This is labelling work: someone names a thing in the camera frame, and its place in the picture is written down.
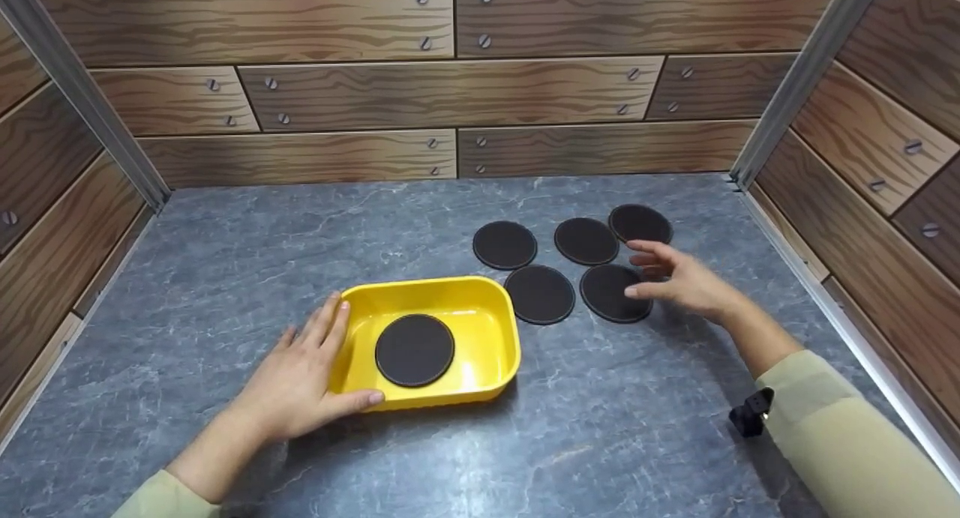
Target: plastic tray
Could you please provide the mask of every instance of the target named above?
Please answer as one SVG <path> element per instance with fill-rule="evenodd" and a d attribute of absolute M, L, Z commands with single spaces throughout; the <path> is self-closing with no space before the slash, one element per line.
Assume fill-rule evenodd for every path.
<path fill-rule="evenodd" d="M 350 302 L 350 325 L 330 375 L 330 391 L 380 389 L 386 400 L 372 412 L 491 400 L 517 375 L 521 343 L 513 304 L 507 291 L 489 278 L 370 283 L 348 289 L 343 299 Z M 381 331 L 411 313 L 434 316 L 453 333 L 449 369 L 421 388 L 394 385 L 374 360 Z"/>

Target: beige sleeve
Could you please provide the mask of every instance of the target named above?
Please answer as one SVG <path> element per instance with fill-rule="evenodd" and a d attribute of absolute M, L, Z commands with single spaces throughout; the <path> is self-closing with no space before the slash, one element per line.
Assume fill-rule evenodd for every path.
<path fill-rule="evenodd" d="M 217 518 L 220 505 L 210 505 L 178 478 L 160 470 L 148 478 L 113 514 L 113 518 Z"/>
<path fill-rule="evenodd" d="M 832 518 L 960 516 L 940 471 L 823 358 L 792 354 L 757 385 L 775 392 L 772 439 Z"/>

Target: round coaster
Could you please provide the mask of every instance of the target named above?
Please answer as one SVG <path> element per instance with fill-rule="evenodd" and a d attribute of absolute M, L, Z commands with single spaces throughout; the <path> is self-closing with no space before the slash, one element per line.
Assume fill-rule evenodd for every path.
<path fill-rule="evenodd" d="M 446 373 L 453 361 L 453 334 L 443 321 L 421 313 L 394 320 L 380 333 L 376 367 L 400 386 L 425 386 Z"/>
<path fill-rule="evenodd" d="M 659 241 L 669 244 L 673 238 L 673 227 L 663 214 L 652 208 L 635 203 L 621 205 L 610 211 L 607 218 L 610 230 L 624 242 Z"/>
<path fill-rule="evenodd" d="M 537 239 L 517 222 L 490 222 L 473 234 L 473 254 L 483 265 L 514 270 L 537 256 Z"/>
<path fill-rule="evenodd" d="M 620 244 L 600 220 L 570 218 L 556 227 L 553 242 L 559 252 L 580 265 L 603 265 L 620 251 Z"/>
<path fill-rule="evenodd" d="M 556 269 L 528 265 L 514 270 L 503 283 L 519 319 L 534 325 L 560 323 L 573 312 L 573 285 Z"/>
<path fill-rule="evenodd" d="M 634 323 L 654 307 L 653 301 L 638 301 L 624 296 L 623 290 L 642 282 L 634 269 L 621 265 L 600 265 L 580 278 L 580 296 L 591 312 L 613 323 Z"/>

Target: wooden plank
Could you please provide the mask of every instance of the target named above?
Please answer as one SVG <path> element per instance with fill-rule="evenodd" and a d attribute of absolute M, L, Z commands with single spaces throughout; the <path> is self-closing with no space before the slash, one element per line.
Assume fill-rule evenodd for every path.
<path fill-rule="evenodd" d="M 960 0 L 874 0 L 838 58 L 960 139 Z"/>
<path fill-rule="evenodd" d="M 457 145 L 460 177 L 722 172 L 733 165 L 754 125 L 699 121 L 463 129 Z"/>
<path fill-rule="evenodd" d="M 943 169 L 910 203 L 894 216 L 894 223 L 919 251 L 960 285 L 960 160 Z M 936 225 L 939 231 L 923 229 Z"/>
<path fill-rule="evenodd" d="M 452 129 L 139 141 L 175 189 L 456 177 Z"/>
<path fill-rule="evenodd" d="M 757 182 L 956 421 L 960 289 L 792 131 Z"/>
<path fill-rule="evenodd" d="M 960 151 L 936 128 L 834 63 L 793 121 L 799 135 L 884 215 Z M 916 139 L 922 150 L 910 154 Z M 871 183 L 882 181 L 880 187 Z"/>
<path fill-rule="evenodd" d="M 100 152 L 100 142 L 59 89 L 47 84 L 0 118 L 0 254 L 9 252 Z"/>
<path fill-rule="evenodd" d="M 7 111 L 47 79 L 30 50 L 0 18 L 0 112 Z"/>
<path fill-rule="evenodd" d="M 671 55 L 647 118 L 759 118 L 796 53 Z"/>
<path fill-rule="evenodd" d="M 150 221 L 150 218 L 153 217 L 154 212 L 149 207 L 146 205 L 141 207 L 140 213 L 133 219 L 133 222 L 130 222 L 127 231 L 124 231 L 123 235 L 121 235 L 120 241 L 117 241 L 117 244 L 113 246 L 110 255 L 107 256 L 103 265 L 100 265 L 97 274 L 93 276 L 93 280 L 87 283 L 83 293 L 79 294 L 79 299 L 76 300 L 76 303 L 73 305 L 73 312 L 78 314 L 78 316 L 86 319 L 87 314 L 90 313 L 90 309 L 93 307 L 93 303 L 97 302 L 100 293 L 105 286 L 107 286 L 107 282 L 116 274 L 117 268 L 119 268 L 121 262 L 123 262 L 123 258 L 127 257 L 127 252 L 130 252 L 134 242 L 137 242 L 137 239 L 140 238 L 140 233 L 143 232 L 143 228 L 147 227 L 147 223 Z"/>
<path fill-rule="evenodd" d="M 14 428 L 14 424 L 16 424 L 17 419 L 20 418 L 20 413 L 27 408 L 27 405 L 30 404 L 30 399 L 37 393 L 38 388 L 41 387 L 47 374 L 50 373 L 54 364 L 57 364 L 59 355 L 61 355 L 61 351 L 63 351 L 63 346 L 74 338 L 82 323 L 83 320 L 76 317 L 75 314 L 67 313 L 66 317 L 61 321 L 61 324 L 59 324 L 59 327 L 57 327 L 54 336 L 47 341 L 47 345 L 45 345 L 43 350 L 40 351 L 40 354 L 37 355 L 37 360 L 31 364 L 23 380 L 20 381 L 13 393 L 11 393 L 10 399 L 3 405 L 3 408 L 0 408 L 0 440 Z"/>
<path fill-rule="evenodd" d="M 860 334 L 870 343 L 879 358 L 883 361 L 890 372 L 897 378 L 899 384 L 913 399 L 914 404 L 930 421 L 933 428 L 937 430 L 943 441 L 950 446 L 954 454 L 960 456 L 960 427 L 950 419 L 950 416 L 944 411 L 943 406 L 937 402 L 937 399 L 930 394 L 930 391 L 923 385 L 920 378 L 913 370 L 908 367 L 903 357 L 895 350 L 890 341 L 879 331 L 867 314 L 864 314 L 857 301 L 850 293 L 844 289 L 843 285 L 837 281 L 836 277 L 829 277 L 823 282 L 823 287 L 833 296 L 837 304 L 842 307 L 844 313 L 849 317 L 850 322 L 856 327 Z"/>
<path fill-rule="evenodd" d="M 91 74 L 134 136 L 260 132 L 233 67 L 110 68 Z"/>
<path fill-rule="evenodd" d="M 460 57 L 799 50 L 830 0 L 457 0 Z M 490 36 L 482 49 L 479 38 Z"/>
<path fill-rule="evenodd" d="M 240 67 L 264 130 L 639 121 L 662 57 Z M 633 68 L 640 73 L 631 81 Z M 277 80 L 277 88 L 264 85 Z M 628 111 L 618 115 L 618 108 Z M 284 124 L 279 115 L 288 115 Z"/>
<path fill-rule="evenodd" d="M 816 252 L 803 240 L 803 237 L 797 233 L 793 224 L 791 224 L 789 220 L 786 220 L 786 217 L 781 213 L 777 204 L 770 199 L 770 196 L 765 193 L 764 189 L 761 189 L 760 184 L 751 184 L 750 196 L 753 196 L 754 199 L 757 200 L 757 204 L 763 208 L 764 213 L 767 214 L 770 221 L 777 226 L 783 238 L 786 238 L 787 243 L 793 248 L 796 254 L 799 255 L 799 258 L 803 260 L 803 264 L 806 265 L 810 274 L 817 279 L 817 282 L 823 282 L 827 276 L 830 275 L 830 269 L 817 257 Z"/>
<path fill-rule="evenodd" d="M 0 262 L 0 403 L 142 206 L 105 152 Z"/>
<path fill-rule="evenodd" d="M 453 0 L 41 1 L 94 67 L 453 56 Z"/>

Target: gray marble surface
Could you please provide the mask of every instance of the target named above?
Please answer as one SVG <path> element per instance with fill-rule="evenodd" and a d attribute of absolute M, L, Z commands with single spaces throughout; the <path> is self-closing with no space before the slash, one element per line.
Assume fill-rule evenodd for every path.
<path fill-rule="evenodd" d="M 180 190 L 0 456 L 3 515 L 107 516 L 239 391 L 285 324 L 332 289 L 483 274 L 491 220 L 537 235 L 651 204 L 673 244 L 744 289 L 888 414 L 877 388 L 719 175 Z M 618 259 L 626 261 L 627 250 Z M 617 325 L 578 299 L 519 323 L 514 384 L 482 405 L 363 415 L 266 450 L 229 515 L 809 517 L 769 439 L 731 432 L 753 382 L 722 331 L 672 307 Z"/>

